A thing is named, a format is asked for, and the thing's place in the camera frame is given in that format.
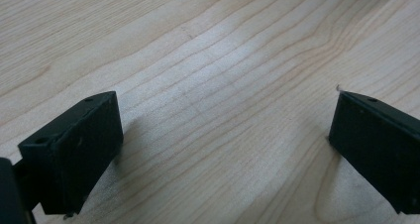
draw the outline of screw hole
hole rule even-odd
[[[42,143],[47,142],[48,140],[49,140],[49,138],[47,138],[47,137],[38,138],[38,139],[35,140],[35,144],[42,144]]]

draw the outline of wood grain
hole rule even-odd
[[[337,85],[420,118],[420,0],[0,0],[0,155],[116,90],[121,156],[39,223],[420,223],[328,145]]]

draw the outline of wooden table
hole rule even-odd
[[[329,146],[341,89],[420,118],[420,0],[0,0],[0,156],[116,90],[125,143],[39,223],[420,223]]]

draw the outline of black plastic piece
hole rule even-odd
[[[116,93],[88,97],[19,144],[22,159],[13,167],[14,179],[2,176],[1,182],[7,180],[5,190],[19,187],[24,210],[40,202],[46,214],[71,216],[120,153],[123,139]]]
[[[342,91],[329,140],[397,213],[420,214],[420,121]]]

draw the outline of dark object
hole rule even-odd
[[[23,158],[13,172],[0,160],[0,223],[34,222],[31,210],[39,202],[46,214],[79,213],[122,143],[116,93],[80,101],[19,144]],[[3,213],[3,206],[16,215]]]
[[[331,145],[397,213],[420,213],[420,121],[377,99],[340,93]]]

